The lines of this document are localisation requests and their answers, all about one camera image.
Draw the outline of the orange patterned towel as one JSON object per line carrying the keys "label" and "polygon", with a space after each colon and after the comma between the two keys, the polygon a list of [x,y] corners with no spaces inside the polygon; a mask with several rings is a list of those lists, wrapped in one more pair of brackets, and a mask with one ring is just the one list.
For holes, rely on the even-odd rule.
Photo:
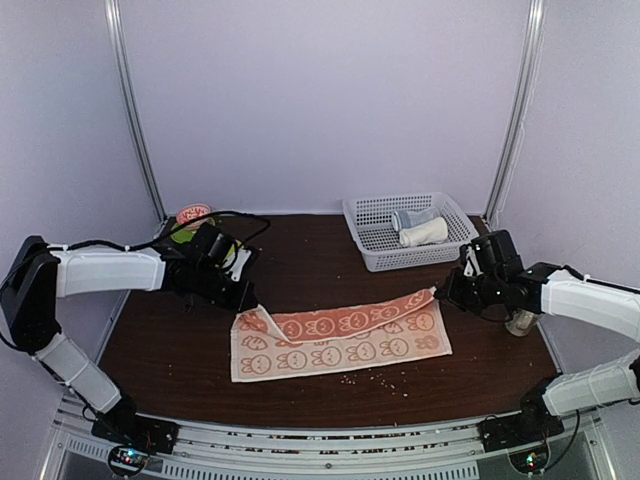
{"label": "orange patterned towel", "polygon": [[259,305],[236,316],[230,378],[256,383],[375,368],[453,353],[435,290],[297,313]]}

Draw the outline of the white towel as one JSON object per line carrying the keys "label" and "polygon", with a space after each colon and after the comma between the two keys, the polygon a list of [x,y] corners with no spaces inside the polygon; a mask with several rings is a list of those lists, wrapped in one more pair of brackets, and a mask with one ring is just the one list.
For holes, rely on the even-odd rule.
{"label": "white towel", "polygon": [[448,226],[442,217],[428,223],[399,232],[399,243],[402,247],[416,247],[423,244],[441,243],[448,238]]}

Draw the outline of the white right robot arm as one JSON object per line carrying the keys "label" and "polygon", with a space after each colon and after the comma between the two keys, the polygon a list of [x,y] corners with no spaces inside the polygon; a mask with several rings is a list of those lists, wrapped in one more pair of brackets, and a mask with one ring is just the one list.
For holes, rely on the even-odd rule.
{"label": "white right robot arm", "polygon": [[541,316],[566,370],[524,395],[512,423],[519,440],[535,440],[551,419],[571,412],[639,400],[638,290],[537,263],[457,267],[436,296],[476,316],[492,306]]}

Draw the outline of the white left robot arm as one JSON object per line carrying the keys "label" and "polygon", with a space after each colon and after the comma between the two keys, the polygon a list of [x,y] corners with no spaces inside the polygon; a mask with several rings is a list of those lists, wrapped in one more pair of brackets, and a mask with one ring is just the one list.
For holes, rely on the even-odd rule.
{"label": "white left robot arm", "polygon": [[57,318],[61,303],[124,292],[173,292],[241,312],[257,303],[247,271],[258,256],[255,247],[222,233],[209,240],[138,245],[51,244],[30,236],[1,285],[9,344],[78,396],[121,443],[133,444],[144,433],[135,402],[65,333]]}

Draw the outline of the rolled grey towel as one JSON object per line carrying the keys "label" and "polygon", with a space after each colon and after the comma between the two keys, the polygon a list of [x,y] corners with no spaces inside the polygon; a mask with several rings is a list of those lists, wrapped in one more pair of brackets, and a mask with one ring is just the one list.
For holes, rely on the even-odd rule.
{"label": "rolled grey towel", "polygon": [[429,207],[420,211],[395,210],[391,214],[391,225],[396,232],[411,229],[428,223],[441,216],[437,207]]}

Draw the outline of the green plate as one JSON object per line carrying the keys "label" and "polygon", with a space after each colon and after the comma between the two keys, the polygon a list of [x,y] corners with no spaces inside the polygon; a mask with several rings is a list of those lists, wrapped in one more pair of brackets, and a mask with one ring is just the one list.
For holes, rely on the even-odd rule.
{"label": "green plate", "polygon": [[215,225],[216,222],[213,218],[208,218],[205,220],[201,220],[201,221],[189,224],[186,227],[182,227],[182,224],[180,222],[176,222],[170,229],[171,231],[170,239],[177,244],[189,242],[193,239],[198,229],[204,224]]}

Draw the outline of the red patterned bowl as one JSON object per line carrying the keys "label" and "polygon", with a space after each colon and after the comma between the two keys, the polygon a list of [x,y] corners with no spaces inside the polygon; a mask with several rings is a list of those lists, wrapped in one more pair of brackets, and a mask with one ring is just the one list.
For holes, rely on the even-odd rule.
{"label": "red patterned bowl", "polygon": [[191,204],[183,207],[176,215],[176,221],[179,225],[184,225],[191,220],[210,214],[212,209],[210,206],[202,203]]}

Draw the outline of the white plastic basket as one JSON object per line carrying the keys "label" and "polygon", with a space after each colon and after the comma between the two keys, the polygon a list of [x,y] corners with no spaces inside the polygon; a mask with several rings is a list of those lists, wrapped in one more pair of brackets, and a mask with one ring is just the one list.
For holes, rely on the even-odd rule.
{"label": "white plastic basket", "polygon": [[370,272],[451,262],[478,236],[470,218],[444,193],[346,199],[342,207]]}

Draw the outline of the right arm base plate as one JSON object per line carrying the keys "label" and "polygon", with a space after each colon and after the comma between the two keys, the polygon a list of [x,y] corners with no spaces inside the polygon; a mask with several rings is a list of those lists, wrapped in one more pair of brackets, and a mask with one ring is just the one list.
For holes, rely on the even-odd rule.
{"label": "right arm base plate", "polygon": [[504,417],[489,416],[477,427],[486,453],[544,443],[548,438],[564,432],[562,421],[556,417],[543,418],[540,423],[531,423],[522,413]]}

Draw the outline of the aluminium front rail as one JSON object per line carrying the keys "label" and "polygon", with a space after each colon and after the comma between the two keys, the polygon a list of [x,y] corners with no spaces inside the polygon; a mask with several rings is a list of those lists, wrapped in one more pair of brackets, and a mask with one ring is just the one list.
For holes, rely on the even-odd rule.
{"label": "aluminium front rail", "polygon": [[618,479],[594,412],[564,433],[486,453],[479,418],[351,429],[282,429],[181,421],[171,454],[139,479]]}

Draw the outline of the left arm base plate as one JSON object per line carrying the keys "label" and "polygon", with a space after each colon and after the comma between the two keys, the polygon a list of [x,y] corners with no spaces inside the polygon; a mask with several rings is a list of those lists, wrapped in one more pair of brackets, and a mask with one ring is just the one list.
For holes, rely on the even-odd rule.
{"label": "left arm base plate", "polygon": [[149,454],[171,454],[178,433],[177,423],[138,415],[123,421],[101,417],[91,428],[94,437],[131,446]]}

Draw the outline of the right aluminium post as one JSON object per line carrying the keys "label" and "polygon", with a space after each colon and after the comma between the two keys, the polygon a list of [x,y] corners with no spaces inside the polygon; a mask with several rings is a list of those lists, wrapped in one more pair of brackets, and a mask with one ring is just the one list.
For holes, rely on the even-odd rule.
{"label": "right aluminium post", "polygon": [[526,31],[511,114],[484,213],[484,221],[491,228],[496,228],[499,225],[499,216],[506,204],[508,191],[515,173],[521,141],[524,136],[524,121],[533,96],[539,65],[545,10],[546,1],[534,0],[529,2]]}

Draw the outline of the aluminium post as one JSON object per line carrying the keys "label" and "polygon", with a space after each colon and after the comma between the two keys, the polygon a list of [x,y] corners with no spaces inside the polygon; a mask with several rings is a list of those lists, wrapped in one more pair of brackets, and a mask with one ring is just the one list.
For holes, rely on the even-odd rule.
{"label": "aluminium post", "polygon": [[133,143],[135,158],[140,167],[143,184],[151,200],[155,217],[160,223],[162,223],[167,219],[167,212],[161,199],[159,186],[153,171],[147,142],[143,132],[141,117],[136,102],[122,24],[121,5],[117,0],[106,0],[104,2],[104,7],[107,27],[119,77],[121,95],[124,102],[126,122]]}
{"label": "aluminium post", "polygon": [[511,114],[484,213],[484,221],[491,228],[496,228],[499,225],[499,216],[506,204],[508,191],[515,173],[521,141],[524,136],[524,121],[533,96],[539,65],[545,10],[546,1],[534,0],[529,2],[526,31]]}

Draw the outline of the left aluminium post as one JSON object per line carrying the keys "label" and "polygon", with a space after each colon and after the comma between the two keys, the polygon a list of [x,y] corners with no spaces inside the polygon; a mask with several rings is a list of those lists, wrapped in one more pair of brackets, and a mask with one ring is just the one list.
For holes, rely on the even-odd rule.
{"label": "left aluminium post", "polygon": [[141,117],[136,102],[122,24],[121,5],[117,0],[106,0],[104,2],[104,7],[107,27],[119,77],[121,95],[124,102],[126,122],[133,143],[135,158],[140,167],[143,184],[151,200],[155,217],[160,223],[162,223],[167,219],[167,212],[161,199],[159,186],[153,171],[147,142],[143,132]]}

